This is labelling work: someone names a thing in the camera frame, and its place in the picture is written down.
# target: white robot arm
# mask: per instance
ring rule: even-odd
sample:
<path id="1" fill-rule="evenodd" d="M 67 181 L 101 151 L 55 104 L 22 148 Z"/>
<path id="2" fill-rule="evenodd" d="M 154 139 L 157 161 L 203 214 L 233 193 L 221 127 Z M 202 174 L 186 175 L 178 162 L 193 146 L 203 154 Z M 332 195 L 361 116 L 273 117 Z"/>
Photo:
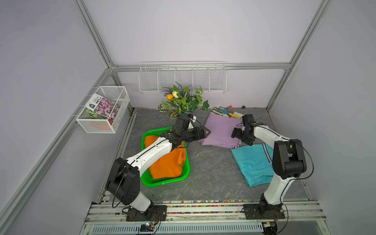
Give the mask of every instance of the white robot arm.
<path id="1" fill-rule="evenodd" d="M 152 214 L 153 203 L 140 192 L 139 177 L 159 158 L 178 147 L 182 141 L 192 142 L 204 139 L 210 130 L 197 125 L 196 117 L 190 115 L 179 116 L 171 131 L 166 131 L 149 147 L 126 160 L 118 158 L 110 172 L 106 183 L 107 189 L 124 205 L 130 205 L 138 212 Z M 271 130 L 262 123 L 256 123 L 251 114 L 242 117 L 243 129 L 235 128 L 232 137 L 252 145 L 255 138 L 259 138 L 273 148 L 272 181 L 261 196 L 257 213 L 262 218 L 282 207 L 282 199 L 291 183 L 306 170 L 302 144 L 299 140 L 291 140 Z"/>

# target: white wire basket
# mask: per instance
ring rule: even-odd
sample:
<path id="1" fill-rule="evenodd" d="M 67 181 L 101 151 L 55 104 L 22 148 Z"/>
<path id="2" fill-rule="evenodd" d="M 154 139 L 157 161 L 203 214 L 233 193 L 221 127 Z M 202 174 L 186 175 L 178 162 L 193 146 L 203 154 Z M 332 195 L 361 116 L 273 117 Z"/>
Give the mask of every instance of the white wire basket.
<path id="1" fill-rule="evenodd" d="M 124 86 L 100 86 L 95 91 L 98 95 L 115 103 L 114 106 L 119 105 L 120 109 L 117 112 L 113 123 L 111 124 L 109 118 L 107 119 L 92 119 L 83 108 L 76 121 L 82 126 L 86 133 L 116 133 L 120 121 L 123 118 L 124 112 L 129 103 L 129 95 Z"/>
<path id="2" fill-rule="evenodd" d="M 196 89 L 200 86 L 206 93 L 225 92 L 227 74 L 225 66 L 196 67 L 141 67 L 138 73 L 140 92 L 158 93 L 178 82 Z"/>

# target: flower image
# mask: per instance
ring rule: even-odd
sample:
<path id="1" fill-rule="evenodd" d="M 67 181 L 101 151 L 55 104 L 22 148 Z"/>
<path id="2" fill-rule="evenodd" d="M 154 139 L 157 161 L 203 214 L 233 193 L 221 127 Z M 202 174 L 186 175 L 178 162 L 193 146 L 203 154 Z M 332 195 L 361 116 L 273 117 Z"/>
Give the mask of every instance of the flower image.
<path id="1" fill-rule="evenodd" d="M 100 115 L 103 119 L 108 118 L 108 120 L 113 121 L 119 110 L 119 105 L 115 105 L 114 102 L 106 98 L 102 98 L 97 107 L 95 108 L 94 112 Z"/>

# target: teal shorts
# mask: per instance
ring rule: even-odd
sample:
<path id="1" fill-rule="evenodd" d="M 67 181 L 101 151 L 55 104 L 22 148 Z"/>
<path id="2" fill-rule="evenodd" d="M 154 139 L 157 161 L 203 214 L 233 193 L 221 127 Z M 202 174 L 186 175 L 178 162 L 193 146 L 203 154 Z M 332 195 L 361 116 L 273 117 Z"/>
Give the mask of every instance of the teal shorts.
<path id="1" fill-rule="evenodd" d="M 231 149 L 231 152 L 250 187 L 271 182 L 274 174 L 271 165 L 273 149 L 269 145 L 247 145 Z"/>

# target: green plastic basket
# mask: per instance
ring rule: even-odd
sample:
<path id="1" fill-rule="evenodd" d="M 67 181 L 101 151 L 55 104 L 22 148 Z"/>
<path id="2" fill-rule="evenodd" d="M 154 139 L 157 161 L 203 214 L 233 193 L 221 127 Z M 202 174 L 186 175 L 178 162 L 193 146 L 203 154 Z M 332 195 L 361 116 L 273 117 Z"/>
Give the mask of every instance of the green plastic basket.
<path id="1" fill-rule="evenodd" d="M 160 136 L 160 134 L 162 134 L 163 132 L 167 131 L 167 130 L 171 130 L 172 126 L 169 126 L 169 127 L 163 127 L 163 128 L 158 128 L 158 129 L 154 129 L 154 130 L 149 130 L 147 131 L 143 136 L 142 136 L 142 140 L 141 140 L 141 149 L 144 150 L 145 149 L 145 137 L 146 136 L 149 136 L 149 135 L 157 135 L 157 136 Z M 163 178 L 159 178 L 159 179 L 153 179 L 152 175 L 150 174 L 150 171 L 149 169 L 147 169 L 141 176 L 141 181 L 142 183 L 147 186 L 147 187 L 156 187 L 156 186 L 160 186 L 160 185 L 163 185 L 163 184 L 167 184 L 167 183 L 172 183 L 172 182 L 178 182 L 178 181 L 182 181 L 182 180 L 185 180 L 189 173 L 191 171 L 191 167 L 189 165 L 189 160 L 188 160 L 188 152 L 186 152 L 186 160 L 185 160 L 185 164 L 183 166 L 183 171 L 182 171 L 182 174 L 179 176 L 179 177 L 176 177 L 176 178 L 169 178 L 169 177 L 163 177 Z"/>

